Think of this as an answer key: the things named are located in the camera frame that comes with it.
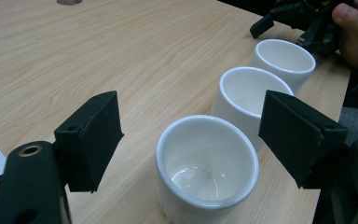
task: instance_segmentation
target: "white cup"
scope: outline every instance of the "white cup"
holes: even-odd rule
[[[251,140],[256,151],[264,145],[258,136],[266,91],[293,95],[279,77],[254,67],[236,67],[220,78],[211,115],[237,126]]]
[[[194,115],[171,124],[156,150],[158,200],[170,222],[220,223],[253,190],[258,159],[231,123]]]
[[[296,44],[268,39],[255,46],[249,65],[280,77],[297,92],[315,70],[316,62],[309,52]]]

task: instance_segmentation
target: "table surface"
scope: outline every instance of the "table surface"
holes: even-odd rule
[[[247,65],[262,39],[295,41],[276,24],[214,0],[0,0],[0,149],[54,141],[91,96],[117,91],[124,138],[96,193],[69,193],[74,223],[167,223],[155,192],[155,148],[174,120],[210,112],[228,69]],[[340,56],[314,55],[296,97],[338,120],[349,79]],[[269,148],[255,191],[227,223],[311,223],[318,190],[298,189]]]

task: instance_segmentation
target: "cup rim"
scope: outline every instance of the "cup rim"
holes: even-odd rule
[[[243,188],[236,194],[234,194],[226,199],[223,199],[223,200],[207,201],[207,200],[202,200],[202,199],[198,199],[193,196],[190,196],[190,195],[184,193],[178,187],[176,187],[176,185],[170,179],[168,172],[164,168],[165,163],[163,160],[162,144],[164,143],[164,140],[166,139],[167,135],[172,131],[172,129],[174,129],[175,127],[177,127],[184,121],[188,121],[188,120],[192,120],[192,119],[208,119],[208,120],[211,120],[212,122],[218,122],[221,125],[228,126],[228,128],[232,129],[235,133],[237,133],[239,135],[239,137],[249,146],[249,150],[251,152],[252,161],[253,161],[253,165],[252,165],[253,172],[251,174],[251,178],[252,178],[251,184],[249,185],[248,188]],[[227,209],[229,207],[235,206],[238,203],[241,203],[254,190],[257,180],[258,180],[258,174],[259,174],[259,163],[258,163],[257,154],[255,152],[255,148],[253,147],[251,141],[246,137],[246,135],[240,129],[238,129],[236,126],[229,123],[228,121],[226,121],[224,119],[217,118],[217,117],[209,116],[209,115],[187,116],[187,117],[176,120],[168,128],[166,128],[158,140],[158,146],[157,146],[157,150],[156,150],[156,166],[157,166],[157,172],[158,172],[159,177],[161,178],[162,182],[168,187],[168,189],[171,191],[171,193],[173,193],[176,197],[178,197],[182,201],[184,201],[188,204],[191,204],[194,207],[203,209],[203,210]]]
[[[281,82],[283,84],[283,86],[288,90],[287,94],[294,95],[292,89],[289,87],[289,85],[283,79],[281,79],[280,77],[270,73],[269,71],[266,71],[266,70],[261,69],[261,68],[251,67],[251,66],[242,66],[242,67],[231,68],[228,71],[226,71],[225,74],[223,74],[221,76],[220,81],[219,81],[219,89],[220,89],[220,92],[223,95],[223,98],[225,100],[227,100],[230,105],[232,105],[236,110],[238,110],[242,114],[247,114],[247,115],[249,115],[249,116],[251,116],[253,118],[261,119],[261,114],[259,115],[259,114],[256,114],[256,113],[252,112],[252,111],[249,111],[249,110],[247,110],[245,108],[240,107],[234,101],[232,101],[227,95],[227,92],[226,92],[226,90],[224,88],[224,81],[225,81],[227,76],[229,76],[233,71],[237,71],[237,70],[254,70],[254,71],[265,73],[269,77],[272,77],[272,78],[278,80],[279,82]]]
[[[281,68],[273,63],[270,63],[268,62],[264,57],[262,57],[260,55],[260,46],[265,44],[265,43],[268,43],[268,42],[279,42],[279,43],[282,43],[282,44],[286,44],[286,45],[290,45],[292,47],[295,47],[297,48],[298,50],[302,51],[305,53],[305,55],[308,56],[308,58],[310,59],[311,61],[311,66],[309,69],[306,69],[306,70],[303,70],[303,71],[294,71],[294,70],[289,70],[289,69],[284,69],[284,68]],[[292,73],[292,74],[308,74],[308,73],[311,73],[313,70],[315,70],[315,67],[316,67],[316,62],[315,62],[315,59],[313,58],[313,56],[308,52],[306,51],[305,49],[301,48],[299,45],[296,45],[292,42],[289,42],[289,41],[285,41],[285,40],[280,40],[280,39],[266,39],[266,40],[262,40],[260,42],[257,43],[257,45],[255,46],[255,54],[257,55],[257,57],[262,60],[264,63],[268,64],[269,66],[273,67],[274,69],[277,69],[277,70],[280,70],[280,71],[284,71],[286,73]]]

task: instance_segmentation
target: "wooden table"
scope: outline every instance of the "wooden table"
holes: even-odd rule
[[[174,120],[208,114],[220,76],[246,65],[262,39],[295,41],[277,24],[259,39],[260,17],[214,0],[0,0],[0,149],[53,131],[91,96],[116,90],[118,145],[99,190],[69,193],[74,223],[166,223],[155,193],[155,148]],[[337,120],[349,69],[337,55],[296,95]],[[227,223],[311,223],[318,190],[298,189],[272,152],[259,152],[255,191]]]

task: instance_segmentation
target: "ceramic cup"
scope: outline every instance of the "ceramic cup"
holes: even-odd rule
[[[258,136],[266,91],[293,95],[279,77],[254,67],[236,67],[220,78],[211,115],[237,126],[251,140],[256,151],[264,145]]]
[[[249,64],[280,77],[294,93],[312,74],[315,65],[315,59],[305,49],[279,39],[259,42]]]
[[[175,224],[220,223],[254,189],[258,159],[231,123],[195,115],[171,124],[156,150],[159,205]]]

